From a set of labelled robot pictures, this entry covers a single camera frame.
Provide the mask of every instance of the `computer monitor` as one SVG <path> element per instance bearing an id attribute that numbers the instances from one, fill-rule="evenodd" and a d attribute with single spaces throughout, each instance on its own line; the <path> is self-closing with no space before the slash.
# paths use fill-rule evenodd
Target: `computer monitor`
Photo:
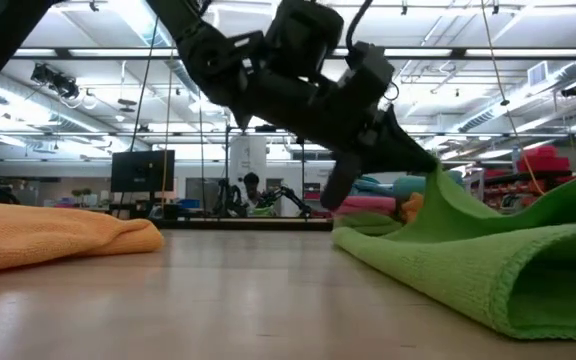
<path id="1" fill-rule="evenodd" d="M 110 191 L 161 191 L 166 169 L 165 191 L 174 190 L 175 151 L 135 151 L 112 154 Z"/>

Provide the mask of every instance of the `wooden table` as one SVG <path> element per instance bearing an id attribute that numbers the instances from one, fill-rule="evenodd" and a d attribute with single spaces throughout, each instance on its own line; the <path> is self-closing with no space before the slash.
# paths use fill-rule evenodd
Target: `wooden table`
<path id="1" fill-rule="evenodd" d="M 0 360 L 576 359 L 373 271 L 326 233 L 167 231 L 160 253 L 0 273 Z"/>

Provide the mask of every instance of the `green towel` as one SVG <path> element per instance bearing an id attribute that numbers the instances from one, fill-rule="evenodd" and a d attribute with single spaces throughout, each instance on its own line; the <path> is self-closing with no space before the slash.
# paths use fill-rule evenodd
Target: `green towel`
<path id="1" fill-rule="evenodd" d="M 576 180 L 504 216 L 435 171 L 414 223 L 360 216 L 333 238 L 370 266 L 508 336 L 576 340 Z"/>

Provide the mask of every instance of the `orange towel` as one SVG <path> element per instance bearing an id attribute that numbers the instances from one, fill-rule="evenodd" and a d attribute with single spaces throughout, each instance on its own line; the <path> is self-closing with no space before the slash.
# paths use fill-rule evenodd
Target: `orange towel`
<path id="1" fill-rule="evenodd" d="M 85 210 L 0 205 L 0 270 L 66 256 L 151 252 L 163 246 L 148 220 Z"/>
<path id="2" fill-rule="evenodd" d="M 419 193 L 412 193 L 410 199 L 401 205 L 403 219 L 406 223 L 414 222 L 417 219 L 419 210 L 424 206 L 424 196 Z"/>

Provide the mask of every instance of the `man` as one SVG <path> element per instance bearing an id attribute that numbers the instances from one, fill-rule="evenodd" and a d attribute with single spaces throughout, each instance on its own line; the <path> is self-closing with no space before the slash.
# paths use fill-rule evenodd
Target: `man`
<path id="1" fill-rule="evenodd" d="M 259 176 L 253 172 L 249 172 L 244 176 L 244 186 L 246 187 L 248 204 L 250 204 L 250 208 L 255 208 L 261 197 L 261 193 L 257 190 L 259 187 Z"/>

